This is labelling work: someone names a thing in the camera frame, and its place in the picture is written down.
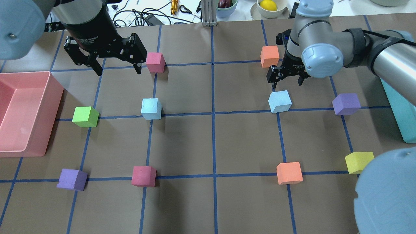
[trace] white saucer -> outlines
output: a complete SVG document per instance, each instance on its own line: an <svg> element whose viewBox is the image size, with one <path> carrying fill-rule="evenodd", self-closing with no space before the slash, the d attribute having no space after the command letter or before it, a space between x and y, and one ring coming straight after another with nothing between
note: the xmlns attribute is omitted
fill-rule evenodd
<svg viewBox="0 0 416 234"><path fill-rule="evenodd" d="M260 15L260 12L257 10L257 2L254 3L253 6L251 7L250 14L253 20L267 20L268 19ZM285 7L282 14L277 16L274 19L288 19L288 18L289 18L289 10L287 9L287 7Z"/></svg>

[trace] pink bin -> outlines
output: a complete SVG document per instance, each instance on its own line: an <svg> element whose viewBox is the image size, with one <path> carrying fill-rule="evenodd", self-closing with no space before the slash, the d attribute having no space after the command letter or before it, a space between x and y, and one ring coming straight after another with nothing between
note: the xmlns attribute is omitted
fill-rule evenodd
<svg viewBox="0 0 416 234"><path fill-rule="evenodd" d="M0 74L0 158L45 155L63 91L50 72Z"/></svg>

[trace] yellow fruit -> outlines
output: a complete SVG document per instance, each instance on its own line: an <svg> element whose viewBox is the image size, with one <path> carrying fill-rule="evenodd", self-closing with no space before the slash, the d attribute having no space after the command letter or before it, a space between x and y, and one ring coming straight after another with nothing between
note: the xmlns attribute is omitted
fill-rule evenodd
<svg viewBox="0 0 416 234"><path fill-rule="evenodd" d="M269 11L277 11L276 3L272 0L263 0L260 2L261 8Z"/></svg>

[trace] light blue bowl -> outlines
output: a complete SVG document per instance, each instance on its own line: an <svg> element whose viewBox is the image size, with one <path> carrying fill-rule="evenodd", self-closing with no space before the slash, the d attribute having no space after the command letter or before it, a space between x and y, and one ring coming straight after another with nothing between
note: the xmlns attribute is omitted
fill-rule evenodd
<svg viewBox="0 0 416 234"><path fill-rule="evenodd" d="M216 0L215 9L218 18L225 18L230 16L234 11L235 7L237 6L238 0L232 0L233 5L229 8L218 8L218 2L220 0Z"/></svg>

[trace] robotic arm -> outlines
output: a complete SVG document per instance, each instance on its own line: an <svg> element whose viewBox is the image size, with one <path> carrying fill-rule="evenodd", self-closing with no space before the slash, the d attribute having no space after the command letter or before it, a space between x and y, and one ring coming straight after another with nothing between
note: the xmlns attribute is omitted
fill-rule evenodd
<svg viewBox="0 0 416 234"><path fill-rule="evenodd" d="M71 34L64 48L76 65L84 64L102 75L97 57L116 57L141 73L147 54L143 43L136 33L126 38L117 33L102 0L2 0L1 4L0 59L25 56L42 35L45 19L53 10ZM12 23L14 18L21 22Z"/></svg>
<svg viewBox="0 0 416 234"><path fill-rule="evenodd" d="M299 75L324 78L342 67L367 66L416 105L416 44L404 31L370 32L360 28L333 32L329 23L332 0L301 0L293 29L279 33L276 44L285 46L282 64L272 65L267 81Z"/></svg>

